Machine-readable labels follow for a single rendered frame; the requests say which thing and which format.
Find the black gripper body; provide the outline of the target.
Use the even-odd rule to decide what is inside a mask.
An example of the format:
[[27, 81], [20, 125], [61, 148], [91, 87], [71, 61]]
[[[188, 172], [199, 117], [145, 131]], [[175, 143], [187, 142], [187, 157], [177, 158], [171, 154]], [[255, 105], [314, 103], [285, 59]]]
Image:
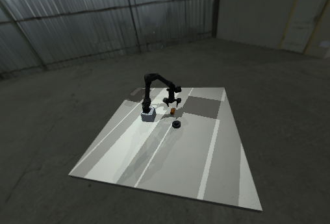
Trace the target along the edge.
[[[169, 95], [169, 97], [174, 97], [174, 99], [175, 99], [175, 96], [174, 96], [175, 94], [173, 94], [173, 95]], [[168, 100], [168, 98], [164, 98], [163, 99], [163, 103], [165, 103], [165, 102], [167, 102], [167, 100]], [[177, 102], [177, 103], [180, 103], [181, 102], [181, 98], [177, 98], [177, 99], [175, 99], [175, 101]]]

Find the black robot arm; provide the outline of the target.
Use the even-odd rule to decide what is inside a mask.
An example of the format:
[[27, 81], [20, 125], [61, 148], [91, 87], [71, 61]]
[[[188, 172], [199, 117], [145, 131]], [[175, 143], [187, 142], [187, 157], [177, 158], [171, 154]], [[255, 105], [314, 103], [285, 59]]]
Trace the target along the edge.
[[[150, 73], [150, 74], [145, 74], [144, 75], [144, 80], [146, 83], [146, 88], [145, 88], [145, 97], [142, 102], [142, 109], [145, 114], [148, 114], [150, 112], [150, 104], [151, 104], [151, 99], [149, 97], [150, 93], [150, 84], [152, 81], [155, 81], [156, 79], [162, 81], [164, 84], [166, 84], [169, 88], [166, 90], [168, 91], [169, 95], [173, 95], [175, 93], [181, 92], [181, 87], [180, 86], [175, 86], [174, 83], [171, 81], [167, 81], [164, 77], [160, 76], [158, 73]], [[168, 103], [173, 103], [175, 101], [174, 97], [168, 97]]]

